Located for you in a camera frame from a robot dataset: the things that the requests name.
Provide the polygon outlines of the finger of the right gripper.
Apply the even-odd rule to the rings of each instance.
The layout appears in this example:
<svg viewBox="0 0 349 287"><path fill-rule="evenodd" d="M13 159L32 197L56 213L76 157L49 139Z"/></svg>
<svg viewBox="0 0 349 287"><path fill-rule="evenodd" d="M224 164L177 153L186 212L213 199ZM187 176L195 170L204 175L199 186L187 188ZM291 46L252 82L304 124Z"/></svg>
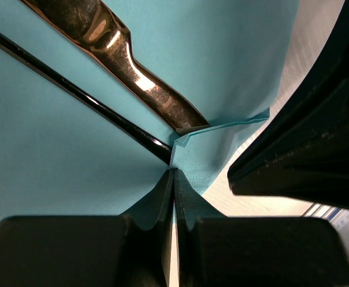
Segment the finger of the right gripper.
<svg viewBox="0 0 349 287"><path fill-rule="evenodd" d="M228 171L238 196L349 209L349 1L315 64Z"/></svg>

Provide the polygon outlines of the black spoon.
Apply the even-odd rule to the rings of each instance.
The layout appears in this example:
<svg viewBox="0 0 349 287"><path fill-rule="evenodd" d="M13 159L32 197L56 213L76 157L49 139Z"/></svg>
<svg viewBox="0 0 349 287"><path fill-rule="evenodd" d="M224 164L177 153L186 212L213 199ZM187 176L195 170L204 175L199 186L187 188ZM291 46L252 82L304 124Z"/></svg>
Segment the black spoon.
<svg viewBox="0 0 349 287"><path fill-rule="evenodd" d="M170 146L146 132L144 129L141 129L101 101L95 99L89 93L79 88L73 82L69 81L2 33L0 33L0 49L92 109L125 134L129 135L165 164L170 164L172 154L172 148Z"/></svg>

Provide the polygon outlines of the copper knife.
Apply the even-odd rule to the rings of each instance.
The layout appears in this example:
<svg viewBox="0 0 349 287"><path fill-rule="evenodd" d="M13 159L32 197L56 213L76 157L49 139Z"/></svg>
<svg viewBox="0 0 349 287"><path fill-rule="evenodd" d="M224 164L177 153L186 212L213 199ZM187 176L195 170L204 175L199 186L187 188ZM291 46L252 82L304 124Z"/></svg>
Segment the copper knife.
<svg viewBox="0 0 349 287"><path fill-rule="evenodd" d="M102 1L25 1L179 135L209 126L181 94L135 61L131 33Z"/></svg>

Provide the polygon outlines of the teal paper napkin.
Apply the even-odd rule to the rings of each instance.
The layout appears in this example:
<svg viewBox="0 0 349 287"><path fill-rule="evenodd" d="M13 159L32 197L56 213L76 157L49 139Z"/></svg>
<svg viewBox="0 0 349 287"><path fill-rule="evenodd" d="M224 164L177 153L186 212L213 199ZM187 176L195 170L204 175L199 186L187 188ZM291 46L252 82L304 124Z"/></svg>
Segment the teal paper napkin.
<svg viewBox="0 0 349 287"><path fill-rule="evenodd" d="M99 64L20 1L0 1L0 33L173 147L171 167L204 192L269 117L298 1L107 1L134 57L187 98L210 128L178 137ZM0 220L115 215L167 165L0 49Z"/></svg>

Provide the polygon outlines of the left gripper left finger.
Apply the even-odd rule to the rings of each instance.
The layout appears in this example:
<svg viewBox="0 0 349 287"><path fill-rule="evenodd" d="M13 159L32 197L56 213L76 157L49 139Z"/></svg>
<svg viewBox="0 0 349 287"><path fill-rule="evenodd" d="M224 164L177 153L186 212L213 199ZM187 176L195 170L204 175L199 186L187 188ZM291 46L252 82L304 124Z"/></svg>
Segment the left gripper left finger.
<svg viewBox="0 0 349 287"><path fill-rule="evenodd" d="M0 286L167 286L174 172L120 215L0 222Z"/></svg>

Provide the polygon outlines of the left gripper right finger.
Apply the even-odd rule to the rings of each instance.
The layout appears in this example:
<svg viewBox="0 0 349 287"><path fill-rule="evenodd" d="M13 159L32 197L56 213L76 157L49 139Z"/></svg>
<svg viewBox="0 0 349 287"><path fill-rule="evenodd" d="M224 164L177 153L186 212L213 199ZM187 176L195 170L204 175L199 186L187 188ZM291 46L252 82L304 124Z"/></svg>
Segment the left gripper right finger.
<svg viewBox="0 0 349 287"><path fill-rule="evenodd" d="M349 256L332 225L309 217L235 217L173 172L180 286L349 286Z"/></svg>

